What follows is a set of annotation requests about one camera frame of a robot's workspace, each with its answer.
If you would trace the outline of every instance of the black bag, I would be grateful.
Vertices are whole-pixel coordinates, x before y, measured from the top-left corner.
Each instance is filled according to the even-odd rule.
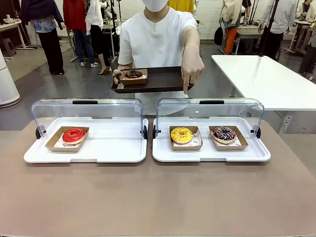
[[[214,43],[217,45],[222,45],[223,37],[224,37],[224,33],[223,33],[222,26],[220,25],[219,28],[215,31]]]

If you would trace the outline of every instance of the white cylindrical object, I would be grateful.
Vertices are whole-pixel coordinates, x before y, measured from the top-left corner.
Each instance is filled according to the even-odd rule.
[[[0,50],[0,108],[18,103],[21,98]]]

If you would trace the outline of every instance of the dark blue jacket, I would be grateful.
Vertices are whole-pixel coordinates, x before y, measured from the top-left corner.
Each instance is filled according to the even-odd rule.
[[[64,22],[54,0],[22,0],[21,2],[22,23],[29,24],[30,20],[54,16],[59,28],[62,30],[61,22]]]

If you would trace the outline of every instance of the red donut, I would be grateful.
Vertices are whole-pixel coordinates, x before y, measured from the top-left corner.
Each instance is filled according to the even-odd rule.
[[[75,145],[80,143],[85,136],[85,131],[82,128],[69,129],[63,135],[63,141],[69,145]]]

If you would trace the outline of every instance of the black tray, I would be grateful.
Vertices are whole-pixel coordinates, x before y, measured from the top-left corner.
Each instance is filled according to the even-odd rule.
[[[164,68],[136,68],[147,69],[148,77],[145,85],[116,85],[112,83],[111,90],[116,93],[145,93],[145,92],[167,92],[183,91],[183,80],[181,76],[181,67]]]

